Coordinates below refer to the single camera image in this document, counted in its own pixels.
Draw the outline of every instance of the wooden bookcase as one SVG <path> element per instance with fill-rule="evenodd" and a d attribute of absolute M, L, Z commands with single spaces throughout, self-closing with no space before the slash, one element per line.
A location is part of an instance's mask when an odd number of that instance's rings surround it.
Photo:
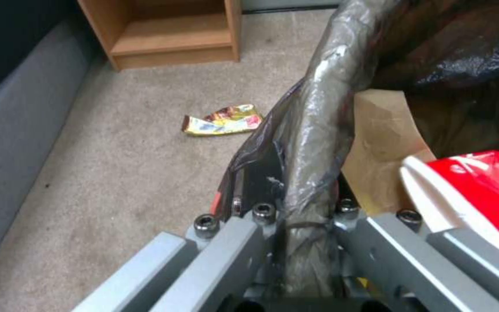
<path fill-rule="evenodd" d="M 119 71 L 240 60 L 240 0 L 78 0 Z"/>

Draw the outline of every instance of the gray sofa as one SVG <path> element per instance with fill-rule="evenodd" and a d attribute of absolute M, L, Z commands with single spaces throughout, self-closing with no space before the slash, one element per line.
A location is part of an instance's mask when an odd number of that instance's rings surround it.
<path fill-rule="evenodd" d="M 59 136 L 96 50 L 87 25 L 69 18 L 0 83 L 0 242 Z"/>

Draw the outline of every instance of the bolt head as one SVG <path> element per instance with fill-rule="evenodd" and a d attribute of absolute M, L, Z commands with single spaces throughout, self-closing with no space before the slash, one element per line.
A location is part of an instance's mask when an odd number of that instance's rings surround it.
<path fill-rule="evenodd" d="M 253 221 L 259 225 L 269 225 L 277 219 L 277 209 L 269 203 L 257 203 L 252 208 Z"/>
<path fill-rule="evenodd" d="M 417 232 L 421 227 L 422 216 L 417 211 L 402 209 L 396 213 L 396 217 L 414 232 Z"/>
<path fill-rule="evenodd" d="M 219 221 L 214 215 L 203 214 L 194 220 L 196 236 L 202 239 L 212 239 L 219 231 Z"/>

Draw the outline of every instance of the hex socket bolt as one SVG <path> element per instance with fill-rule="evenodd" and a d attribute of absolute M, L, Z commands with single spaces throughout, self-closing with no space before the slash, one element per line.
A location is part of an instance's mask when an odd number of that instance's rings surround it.
<path fill-rule="evenodd" d="M 269 225 L 277 219 L 277 209 L 268 203 L 257 203 L 252 208 L 253 221 L 259 225 Z"/>
<path fill-rule="evenodd" d="M 338 209 L 341 213 L 352 213 L 359 210 L 359 207 L 354 202 L 354 200 L 350 198 L 341 199 L 338 203 Z"/>
<path fill-rule="evenodd" d="M 422 216 L 417 211 L 402 209 L 396 213 L 396 217 L 415 233 L 419 231 L 422 224 Z"/>
<path fill-rule="evenodd" d="M 219 230 L 219 222 L 214 215 L 206 213 L 194 220 L 196 236 L 202 239 L 212 239 Z"/>

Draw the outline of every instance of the gray metal frame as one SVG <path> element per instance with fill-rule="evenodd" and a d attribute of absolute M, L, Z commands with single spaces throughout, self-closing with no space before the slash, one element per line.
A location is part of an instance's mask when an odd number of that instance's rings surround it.
<path fill-rule="evenodd" d="M 160 233 L 73 311 L 147 311 L 197 254 L 193 241 Z"/>
<path fill-rule="evenodd" d="M 232 217 L 151 311 L 214 312 L 229 295 L 243 295 L 264 257 L 261 227 Z"/>
<path fill-rule="evenodd" d="M 471 229 L 431 234 L 427 242 L 499 300 L 499 250 Z"/>
<path fill-rule="evenodd" d="M 432 311 L 499 311 L 493 296 L 394 215 L 348 223 L 337 223 L 339 242 L 352 256 L 358 276 L 380 288 L 388 303 L 408 289 Z"/>

